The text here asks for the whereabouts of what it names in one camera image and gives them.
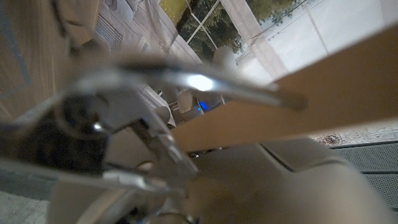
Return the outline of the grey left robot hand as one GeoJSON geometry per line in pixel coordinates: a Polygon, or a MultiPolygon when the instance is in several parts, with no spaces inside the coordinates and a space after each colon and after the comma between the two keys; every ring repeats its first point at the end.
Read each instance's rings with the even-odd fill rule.
{"type": "Polygon", "coordinates": [[[361,43],[272,89],[307,105],[231,101],[174,129],[184,151],[200,154],[181,196],[59,180],[47,223],[396,223],[364,176],[309,135],[397,118],[397,49],[361,43]]]}

